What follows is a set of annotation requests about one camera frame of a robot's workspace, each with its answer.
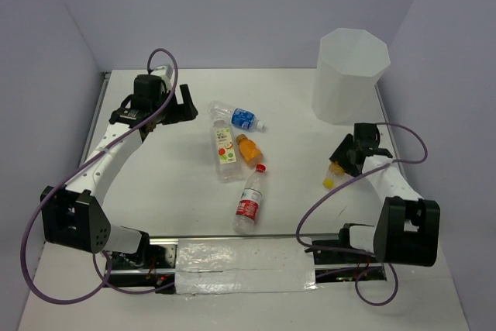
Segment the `crushed clear bottle yellow cap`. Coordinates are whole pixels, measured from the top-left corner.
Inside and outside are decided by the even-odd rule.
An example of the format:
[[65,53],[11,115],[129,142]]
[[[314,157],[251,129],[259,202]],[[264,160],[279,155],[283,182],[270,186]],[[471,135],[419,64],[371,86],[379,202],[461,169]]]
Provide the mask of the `crushed clear bottle yellow cap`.
[[350,176],[336,163],[331,162],[325,173],[323,186],[332,190],[350,179]]

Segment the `orange juice bottle gold cap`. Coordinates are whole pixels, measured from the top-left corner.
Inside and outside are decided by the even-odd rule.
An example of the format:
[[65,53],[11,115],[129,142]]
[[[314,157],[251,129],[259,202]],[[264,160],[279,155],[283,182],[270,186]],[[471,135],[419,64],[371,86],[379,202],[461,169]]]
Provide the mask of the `orange juice bottle gold cap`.
[[259,147],[246,135],[240,134],[236,137],[239,153],[248,167],[255,167],[262,164],[264,156]]

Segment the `red cap water bottle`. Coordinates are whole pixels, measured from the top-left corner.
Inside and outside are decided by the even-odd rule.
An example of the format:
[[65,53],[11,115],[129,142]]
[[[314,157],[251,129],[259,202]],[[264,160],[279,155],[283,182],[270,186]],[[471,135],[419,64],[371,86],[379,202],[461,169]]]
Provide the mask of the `red cap water bottle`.
[[266,166],[258,164],[245,184],[232,225],[237,234],[248,235],[254,230],[257,214],[264,200],[267,185],[266,172]]

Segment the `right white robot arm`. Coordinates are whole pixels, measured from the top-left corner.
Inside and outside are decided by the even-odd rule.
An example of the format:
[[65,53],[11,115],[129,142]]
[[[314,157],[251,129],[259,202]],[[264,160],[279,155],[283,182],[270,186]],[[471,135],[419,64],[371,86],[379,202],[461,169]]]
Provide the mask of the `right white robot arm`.
[[440,207],[424,199],[401,175],[392,153],[381,147],[377,124],[359,122],[329,158],[323,184],[342,190],[366,178],[383,207],[377,224],[346,224],[336,244],[339,257],[354,262],[368,253],[383,263],[431,267],[436,262]]

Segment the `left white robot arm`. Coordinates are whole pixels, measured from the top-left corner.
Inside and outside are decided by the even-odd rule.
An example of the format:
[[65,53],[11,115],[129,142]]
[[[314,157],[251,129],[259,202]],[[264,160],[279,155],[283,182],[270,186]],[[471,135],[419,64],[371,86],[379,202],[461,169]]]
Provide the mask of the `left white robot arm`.
[[172,88],[169,72],[136,76],[133,93],[112,112],[102,140],[90,155],[94,163],[57,191],[43,191],[41,197],[47,200],[42,209],[46,241],[89,253],[121,253],[137,268],[150,262],[149,235],[111,224],[103,203],[122,166],[156,126],[196,118],[198,111],[189,87],[179,87],[182,102]]

